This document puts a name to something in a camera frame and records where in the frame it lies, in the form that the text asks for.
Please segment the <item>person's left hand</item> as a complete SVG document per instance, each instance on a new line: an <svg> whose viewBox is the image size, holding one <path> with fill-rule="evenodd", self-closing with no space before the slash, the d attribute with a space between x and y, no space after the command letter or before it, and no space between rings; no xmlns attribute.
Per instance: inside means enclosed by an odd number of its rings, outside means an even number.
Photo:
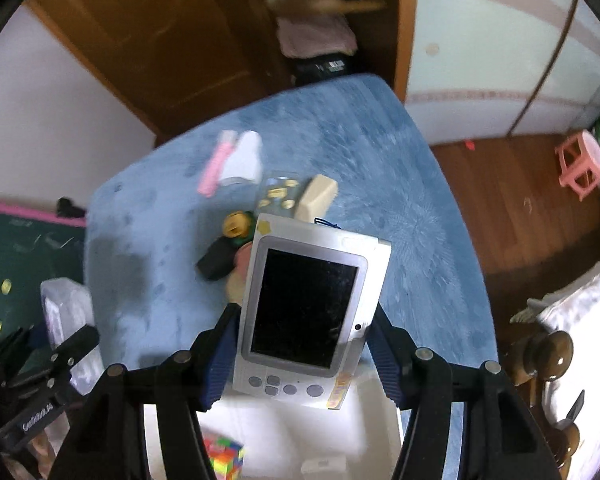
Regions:
<svg viewBox="0 0 600 480"><path fill-rule="evenodd" d="M47 479L55 461L55 451L42 431L15 456L2 455L9 474L14 479Z"/></svg>

